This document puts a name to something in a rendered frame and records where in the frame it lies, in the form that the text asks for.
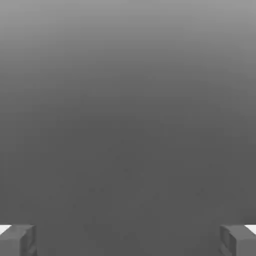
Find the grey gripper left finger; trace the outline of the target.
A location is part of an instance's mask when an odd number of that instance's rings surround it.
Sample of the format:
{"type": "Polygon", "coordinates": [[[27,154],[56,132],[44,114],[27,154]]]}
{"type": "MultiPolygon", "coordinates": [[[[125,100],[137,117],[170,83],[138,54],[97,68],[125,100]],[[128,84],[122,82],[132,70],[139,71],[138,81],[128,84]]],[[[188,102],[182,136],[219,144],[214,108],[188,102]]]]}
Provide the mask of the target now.
{"type": "Polygon", "coordinates": [[[37,226],[0,224],[0,256],[38,256],[37,226]]]}

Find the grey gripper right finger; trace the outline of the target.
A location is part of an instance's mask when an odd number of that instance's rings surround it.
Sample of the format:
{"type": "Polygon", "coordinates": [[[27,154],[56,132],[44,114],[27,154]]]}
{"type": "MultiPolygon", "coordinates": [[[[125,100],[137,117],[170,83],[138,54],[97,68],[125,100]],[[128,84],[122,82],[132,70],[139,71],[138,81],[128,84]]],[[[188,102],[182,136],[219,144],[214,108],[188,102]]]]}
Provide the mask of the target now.
{"type": "Polygon", "coordinates": [[[221,225],[220,256],[256,256],[256,224],[221,225]]]}

